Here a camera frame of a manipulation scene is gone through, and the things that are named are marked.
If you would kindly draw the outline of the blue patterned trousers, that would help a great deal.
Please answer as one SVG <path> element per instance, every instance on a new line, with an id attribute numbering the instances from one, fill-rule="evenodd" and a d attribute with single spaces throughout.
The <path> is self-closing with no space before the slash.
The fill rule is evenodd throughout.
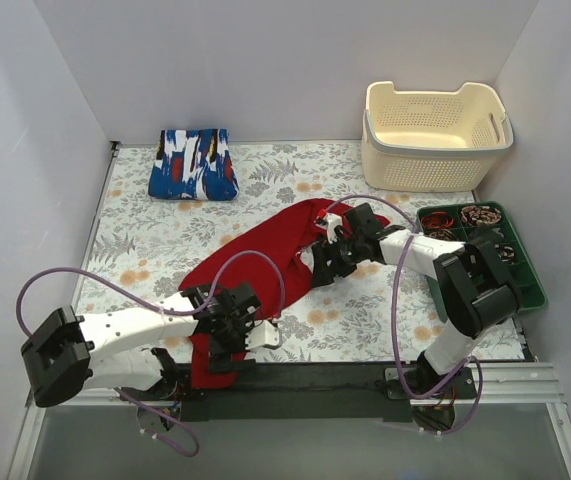
<path id="1" fill-rule="evenodd" d="M 231 201 L 238 193 L 226 129 L 161 131 L 148 183 L 150 197 Z"/>

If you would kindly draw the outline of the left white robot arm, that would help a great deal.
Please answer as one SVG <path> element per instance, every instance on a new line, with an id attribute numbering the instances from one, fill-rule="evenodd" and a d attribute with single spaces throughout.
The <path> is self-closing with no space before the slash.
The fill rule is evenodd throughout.
<path id="1" fill-rule="evenodd" d="M 148 345 L 204 334 L 213 354 L 254 350 L 279 339 L 269 323 L 257 319 L 260 307 L 247 283 L 215 296 L 205 287 L 189 288 L 149 309 L 78 316 L 72 307 L 61 307 L 21 348 L 35 402 L 47 408 L 83 390 L 118 387 L 168 399 L 178 377 Z"/>

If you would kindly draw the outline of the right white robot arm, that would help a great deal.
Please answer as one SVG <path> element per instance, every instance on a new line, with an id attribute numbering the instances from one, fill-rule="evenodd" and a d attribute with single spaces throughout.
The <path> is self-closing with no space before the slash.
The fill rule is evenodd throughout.
<path id="1" fill-rule="evenodd" d="M 438 283 L 447 313 L 445 326 L 419 355 L 415 369 L 398 373 L 410 398 L 444 395 L 484 335 L 522 307 L 521 290 L 488 238 L 444 241 L 384 225 L 367 203 L 342 215 L 322 209 L 315 223 L 325 232 L 311 246 L 315 288 L 349 276 L 363 261 L 409 268 Z"/>

